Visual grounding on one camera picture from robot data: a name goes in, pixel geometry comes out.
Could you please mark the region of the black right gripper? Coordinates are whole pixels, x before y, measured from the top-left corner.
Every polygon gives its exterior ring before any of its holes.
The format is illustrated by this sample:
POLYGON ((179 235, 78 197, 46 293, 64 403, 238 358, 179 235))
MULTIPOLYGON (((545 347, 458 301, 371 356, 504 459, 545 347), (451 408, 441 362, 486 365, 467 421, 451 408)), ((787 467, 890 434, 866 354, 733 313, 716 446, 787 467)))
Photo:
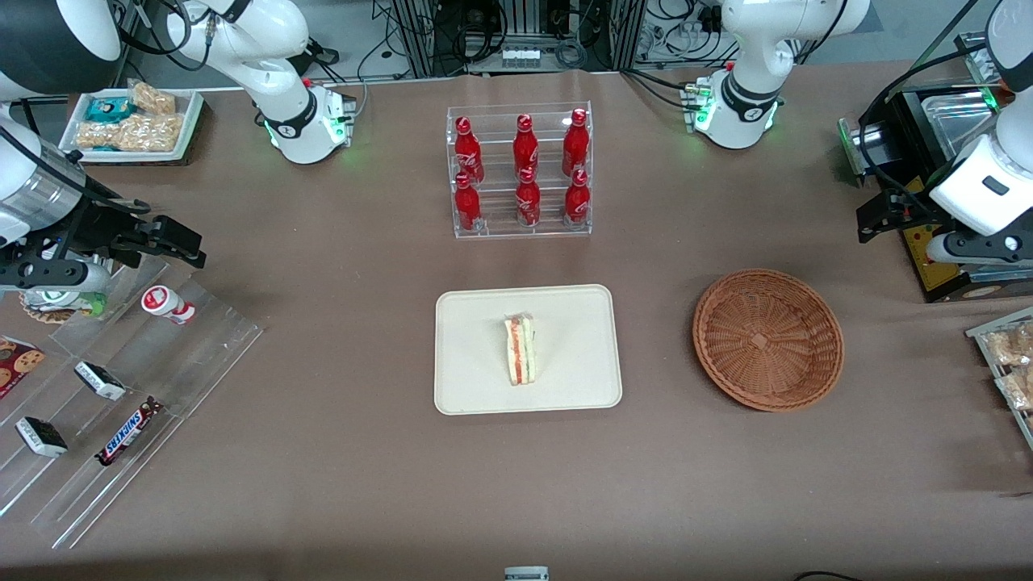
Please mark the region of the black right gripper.
POLYGON ((46 259, 48 274, 106 273, 101 259, 123 258, 137 264, 140 254, 167 255, 204 269, 207 255, 202 236, 174 218, 158 215, 153 223, 127 212, 116 203, 113 208, 81 201, 73 210, 46 228, 46 238, 56 243, 46 259))

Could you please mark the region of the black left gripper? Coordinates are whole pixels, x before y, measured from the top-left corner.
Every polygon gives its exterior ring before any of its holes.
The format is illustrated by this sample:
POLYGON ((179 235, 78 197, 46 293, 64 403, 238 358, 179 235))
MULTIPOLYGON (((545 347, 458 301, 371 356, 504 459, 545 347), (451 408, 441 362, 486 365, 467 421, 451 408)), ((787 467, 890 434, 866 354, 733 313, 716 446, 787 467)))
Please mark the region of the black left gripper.
POLYGON ((946 213, 930 198, 929 191, 883 189, 856 209, 857 241, 867 244, 882 232, 914 227, 944 227, 946 213))

